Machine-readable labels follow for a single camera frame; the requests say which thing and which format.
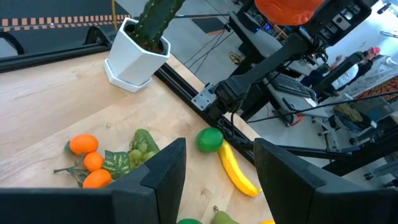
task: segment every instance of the orange cover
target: orange cover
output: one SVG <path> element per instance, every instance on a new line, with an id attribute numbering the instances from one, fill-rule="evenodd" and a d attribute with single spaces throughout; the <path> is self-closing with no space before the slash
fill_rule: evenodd
<path id="1" fill-rule="evenodd" d="M 323 0 L 255 0 L 258 10 L 276 25 L 306 23 Z"/>

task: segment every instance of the orange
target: orange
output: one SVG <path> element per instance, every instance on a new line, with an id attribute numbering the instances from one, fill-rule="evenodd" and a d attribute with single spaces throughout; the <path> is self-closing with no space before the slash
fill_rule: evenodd
<path id="1" fill-rule="evenodd" d="M 89 172 L 93 172 L 102 167 L 104 158 L 98 152 L 91 152 L 87 154 L 83 163 Z"/>
<path id="2" fill-rule="evenodd" d="M 91 153 L 97 150 L 98 140 L 90 134 L 79 134 L 70 140 L 70 150 L 76 155 Z"/>
<path id="3" fill-rule="evenodd" d="M 104 169 L 90 173 L 83 182 L 83 188 L 103 188 L 112 181 L 111 174 Z"/>

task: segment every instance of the banana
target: banana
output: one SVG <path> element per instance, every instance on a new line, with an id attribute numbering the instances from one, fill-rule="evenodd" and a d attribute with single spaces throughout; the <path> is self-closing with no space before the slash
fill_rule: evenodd
<path id="1" fill-rule="evenodd" d="M 229 178 L 232 180 L 234 185 L 242 191 L 242 193 L 255 197 L 262 189 L 257 189 L 251 182 L 246 178 L 246 176 L 242 173 L 239 168 L 238 162 L 234 156 L 234 153 L 231 149 L 231 146 L 227 141 L 223 141 L 220 149 L 218 150 L 218 154 L 221 157 L 221 161 L 223 163 L 224 169 L 228 174 Z"/>

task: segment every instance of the white hexagonal pot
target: white hexagonal pot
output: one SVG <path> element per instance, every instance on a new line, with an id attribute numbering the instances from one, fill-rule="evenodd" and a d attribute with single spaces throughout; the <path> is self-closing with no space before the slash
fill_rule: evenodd
<path id="1" fill-rule="evenodd" d="M 109 82 L 133 93 L 150 83 L 154 72 L 169 59 L 171 48 L 164 37 L 161 38 L 164 54 L 148 52 L 138 46 L 124 31 L 127 25 L 137 22 L 124 19 L 104 64 Z"/>

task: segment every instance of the green pear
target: green pear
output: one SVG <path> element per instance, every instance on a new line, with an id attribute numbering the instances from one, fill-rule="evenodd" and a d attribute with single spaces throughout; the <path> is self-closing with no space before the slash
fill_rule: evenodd
<path id="1" fill-rule="evenodd" d="M 211 224 L 239 224 L 239 223 L 232 220 L 232 218 L 226 212 L 218 211 L 214 215 Z"/>

